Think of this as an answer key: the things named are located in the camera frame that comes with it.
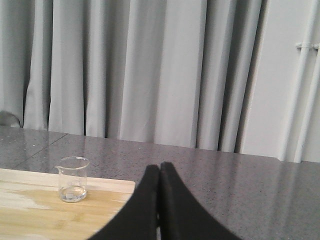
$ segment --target table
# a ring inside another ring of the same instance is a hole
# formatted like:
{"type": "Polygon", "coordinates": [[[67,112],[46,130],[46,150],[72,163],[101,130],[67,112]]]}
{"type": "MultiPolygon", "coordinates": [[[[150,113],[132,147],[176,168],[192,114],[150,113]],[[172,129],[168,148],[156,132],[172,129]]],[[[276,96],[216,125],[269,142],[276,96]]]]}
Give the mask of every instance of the table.
{"type": "Polygon", "coordinates": [[[0,126],[0,168],[57,173],[67,156],[89,177],[139,183],[172,162],[200,204],[244,240],[320,239],[320,163],[0,126]]]}

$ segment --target glass beaker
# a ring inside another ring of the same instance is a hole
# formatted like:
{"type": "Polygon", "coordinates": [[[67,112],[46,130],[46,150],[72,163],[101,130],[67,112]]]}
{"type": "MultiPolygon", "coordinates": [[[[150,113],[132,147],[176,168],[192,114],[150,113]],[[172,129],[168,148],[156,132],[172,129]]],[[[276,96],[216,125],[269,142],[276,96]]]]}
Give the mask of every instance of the glass beaker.
{"type": "Polygon", "coordinates": [[[75,203],[87,195],[87,166],[89,160],[80,156],[62,158],[59,165],[58,194],[62,201],[75,203]]]}

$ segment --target black object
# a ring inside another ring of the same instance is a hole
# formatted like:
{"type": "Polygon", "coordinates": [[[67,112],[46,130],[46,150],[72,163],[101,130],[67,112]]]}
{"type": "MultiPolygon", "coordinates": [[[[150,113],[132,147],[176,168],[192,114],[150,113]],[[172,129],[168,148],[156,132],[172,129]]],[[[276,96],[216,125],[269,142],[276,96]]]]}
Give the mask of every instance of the black object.
{"type": "Polygon", "coordinates": [[[198,203],[171,162],[161,164],[158,194],[162,240],[241,240],[198,203]]]}
{"type": "Polygon", "coordinates": [[[159,167],[146,167],[139,186],[119,213],[89,240],[156,240],[159,167]]]}

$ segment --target white wall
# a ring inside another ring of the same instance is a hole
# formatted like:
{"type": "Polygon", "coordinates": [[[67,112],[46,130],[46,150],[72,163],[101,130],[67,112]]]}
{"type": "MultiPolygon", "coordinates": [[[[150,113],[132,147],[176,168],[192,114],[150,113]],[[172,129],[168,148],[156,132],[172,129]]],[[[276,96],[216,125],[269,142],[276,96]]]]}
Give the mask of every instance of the white wall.
{"type": "MultiPolygon", "coordinates": [[[[262,36],[257,61],[251,75],[248,108],[242,132],[240,153],[276,157],[293,161],[306,96],[309,92],[317,51],[311,49],[308,67],[294,114],[293,125],[286,145],[286,127],[290,123],[290,109],[294,99],[294,85],[300,50],[310,12],[311,0],[269,0],[266,4],[262,36]]],[[[319,42],[319,23],[313,43],[319,42]]],[[[320,97],[309,127],[302,160],[320,162],[320,97]]]]}

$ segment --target wooden cutting board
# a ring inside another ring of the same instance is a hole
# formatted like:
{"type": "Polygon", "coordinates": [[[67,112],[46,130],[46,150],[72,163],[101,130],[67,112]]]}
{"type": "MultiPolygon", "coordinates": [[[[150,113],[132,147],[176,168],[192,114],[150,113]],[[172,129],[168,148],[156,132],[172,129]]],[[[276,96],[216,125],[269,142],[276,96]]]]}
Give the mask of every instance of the wooden cutting board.
{"type": "Polygon", "coordinates": [[[133,181],[87,178],[85,199],[58,197],[58,174],[0,168],[1,240],[82,240],[123,207],[133,181]]]}

